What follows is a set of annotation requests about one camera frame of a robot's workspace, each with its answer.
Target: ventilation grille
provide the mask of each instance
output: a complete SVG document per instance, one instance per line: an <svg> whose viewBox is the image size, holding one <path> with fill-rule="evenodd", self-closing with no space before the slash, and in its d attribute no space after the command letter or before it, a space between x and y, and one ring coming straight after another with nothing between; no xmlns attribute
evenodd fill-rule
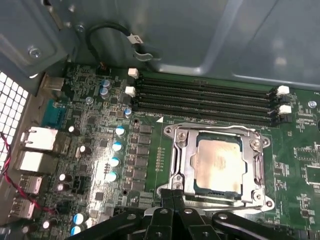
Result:
<svg viewBox="0 0 320 240"><path fill-rule="evenodd" d="M28 92L0 71L0 131L9 144L14 139L27 102ZM4 166L7 149L0 140L0 170Z"/></svg>

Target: metal panel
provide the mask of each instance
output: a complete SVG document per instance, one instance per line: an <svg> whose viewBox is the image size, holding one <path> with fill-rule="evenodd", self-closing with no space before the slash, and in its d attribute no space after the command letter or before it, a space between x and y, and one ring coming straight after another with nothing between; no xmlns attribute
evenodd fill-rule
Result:
<svg viewBox="0 0 320 240"><path fill-rule="evenodd" d="M30 80L29 76L67 55L74 56L79 45L74 29L67 25L72 13L59 0L51 2L54 6L44 6L41 0L2 0L0 6L1 69L33 94L39 79Z"/></svg>
<svg viewBox="0 0 320 240"><path fill-rule="evenodd" d="M314 0L69 0L74 24L126 26L157 52L159 72L320 89L320 3ZM93 37L109 65L143 66L124 36ZM83 44L78 62L94 64Z"/></svg>

